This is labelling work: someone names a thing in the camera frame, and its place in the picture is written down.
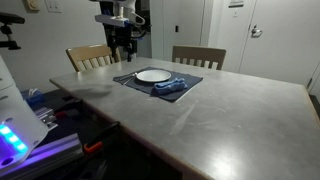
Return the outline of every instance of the blue object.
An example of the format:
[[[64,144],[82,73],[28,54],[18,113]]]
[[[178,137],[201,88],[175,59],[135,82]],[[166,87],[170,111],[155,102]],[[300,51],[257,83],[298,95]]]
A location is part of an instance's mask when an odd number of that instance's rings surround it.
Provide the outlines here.
[[[39,90],[34,91],[31,96],[29,96],[29,91],[30,90],[25,90],[21,92],[23,99],[27,101],[29,106],[45,102],[43,94]]]
[[[171,92],[182,91],[188,88],[188,85],[185,83],[183,78],[175,78],[172,81],[156,83],[154,84],[154,88],[158,94],[167,94]]]
[[[28,150],[28,147],[6,125],[0,125],[0,137],[19,152],[25,152]]]

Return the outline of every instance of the dark blue placemat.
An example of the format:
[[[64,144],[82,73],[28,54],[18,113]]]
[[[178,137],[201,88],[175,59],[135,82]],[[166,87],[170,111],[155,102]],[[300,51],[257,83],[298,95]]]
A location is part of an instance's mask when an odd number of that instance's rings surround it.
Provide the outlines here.
[[[160,69],[160,70],[165,70],[165,69],[161,69],[161,68],[154,68],[154,67],[147,67],[144,69],[141,69],[139,71],[135,71],[137,73],[142,72],[142,71],[146,71],[146,70],[154,70],[154,69]],[[124,76],[119,76],[119,77],[114,77],[113,80],[123,84],[124,82],[128,81],[129,79],[126,77],[131,78],[132,74],[134,74],[135,72],[126,74]],[[162,94],[159,95],[157,93],[157,91],[154,89],[154,83],[147,83],[147,82],[143,82],[140,81],[139,79],[134,79],[134,80],[130,80],[129,82],[127,82],[126,86],[137,89],[139,91],[145,92],[147,94],[150,94],[151,96],[157,96],[161,99],[170,101],[170,102],[174,102],[177,99],[179,99],[184,93],[186,93],[187,91],[189,91],[193,86],[195,86],[196,84],[198,84],[200,81],[202,81],[203,78],[200,77],[196,77],[196,76],[192,76],[190,74],[183,74],[183,73],[178,73],[178,72],[174,72],[174,71],[168,71],[171,73],[171,78],[168,81],[171,81],[175,78],[184,78],[186,84],[188,85],[187,89],[184,89],[182,91],[177,91],[177,92],[171,92],[169,94]]]

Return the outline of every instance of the white wall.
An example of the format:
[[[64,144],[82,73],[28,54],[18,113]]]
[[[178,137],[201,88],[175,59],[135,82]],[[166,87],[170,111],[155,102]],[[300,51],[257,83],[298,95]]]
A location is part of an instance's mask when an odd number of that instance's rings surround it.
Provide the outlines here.
[[[238,72],[255,0],[245,0],[241,8],[229,8],[230,1],[213,2],[208,46],[226,49],[227,54],[222,69]]]
[[[94,15],[100,13],[99,3],[60,0],[62,13],[48,13],[45,2],[38,0],[40,11],[27,13],[23,1],[0,1],[0,12],[26,19],[25,24],[11,26],[22,49],[1,48],[0,54],[20,90],[37,87],[48,92],[55,89],[49,78],[74,72],[65,53],[67,48],[106,43],[102,25],[94,20]]]

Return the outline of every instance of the gray table top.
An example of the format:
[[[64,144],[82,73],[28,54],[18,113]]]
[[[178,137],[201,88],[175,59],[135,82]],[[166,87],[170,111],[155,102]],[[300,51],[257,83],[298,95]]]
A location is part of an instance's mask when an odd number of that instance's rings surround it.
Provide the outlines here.
[[[204,79],[175,103],[112,81],[148,66]],[[320,179],[319,119],[302,85],[146,58],[50,81],[214,179]]]

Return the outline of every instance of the wooden chair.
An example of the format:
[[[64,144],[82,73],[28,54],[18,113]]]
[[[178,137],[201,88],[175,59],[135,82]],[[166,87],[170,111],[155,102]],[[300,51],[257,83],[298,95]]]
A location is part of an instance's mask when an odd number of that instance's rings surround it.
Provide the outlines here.
[[[121,61],[119,49],[116,50],[114,59],[106,44],[75,47],[67,49],[66,52],[77,72]]]
[[[207,47],[196,47],[196,46],[173,46],[172,52],[172,62],[176,62],[176,59],[181,64],[184,64],[184,59],[188,65],[197,66],[198,63],[201,63],[201,67],[205,67],[206,61],[209,61],[207,64],[209,69],[212,69],[212,64],[218,63],[217,70],[221,70],[224,57],[226,55],[226,50],[224,49],[214,49]]]

